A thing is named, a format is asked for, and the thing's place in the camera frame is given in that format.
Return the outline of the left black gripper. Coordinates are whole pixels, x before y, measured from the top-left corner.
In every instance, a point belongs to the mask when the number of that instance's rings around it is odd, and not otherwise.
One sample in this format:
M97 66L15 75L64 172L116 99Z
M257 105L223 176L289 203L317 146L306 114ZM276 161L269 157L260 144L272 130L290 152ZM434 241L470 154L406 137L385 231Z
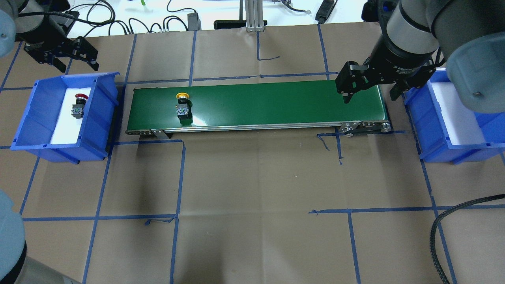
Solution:
M99 70L99 51L85 37L70 39L57 30L41 30L25 32L24 41L24 51L36 62L54 66L62 73L67 72L68 66L61 57L81 60L92 70Z

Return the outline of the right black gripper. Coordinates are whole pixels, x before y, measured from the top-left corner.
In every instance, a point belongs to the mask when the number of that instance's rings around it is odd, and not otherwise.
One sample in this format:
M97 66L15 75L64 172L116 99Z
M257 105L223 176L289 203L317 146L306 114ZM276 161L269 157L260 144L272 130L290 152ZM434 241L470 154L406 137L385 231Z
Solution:
M426 50L418 53L413 47L399 47L390 38L381 37L364 63L347 61L335 79L336 91L343 102L348 104L357 92L382 84L393 84L389 91L391 101L412 88L424 86L436 70L432 55L437 42L414 47Z

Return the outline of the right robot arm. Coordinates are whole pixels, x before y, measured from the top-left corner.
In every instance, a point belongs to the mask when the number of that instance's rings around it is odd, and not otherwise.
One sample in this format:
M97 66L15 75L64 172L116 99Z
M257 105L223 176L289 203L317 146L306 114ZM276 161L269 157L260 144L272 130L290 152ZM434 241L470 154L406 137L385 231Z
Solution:
M336 90L347 104L392 84L394 101L445 66L466 108L504 112L504 10L503 0L368 0L361 18L379 23L381 36L363 64L345 63Z

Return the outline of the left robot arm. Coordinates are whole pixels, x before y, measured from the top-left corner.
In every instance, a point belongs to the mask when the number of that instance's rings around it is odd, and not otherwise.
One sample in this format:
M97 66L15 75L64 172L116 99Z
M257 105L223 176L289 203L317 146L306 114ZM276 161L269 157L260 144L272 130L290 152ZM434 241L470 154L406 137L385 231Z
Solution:
M98 50L84 37L68 38L73 25L82 21L77 11L70 11L68 0L2 0L0 3L0 54L7 56L16 41L23 41L24 51L40 64L65 72L60 60L70 58L99 70Z

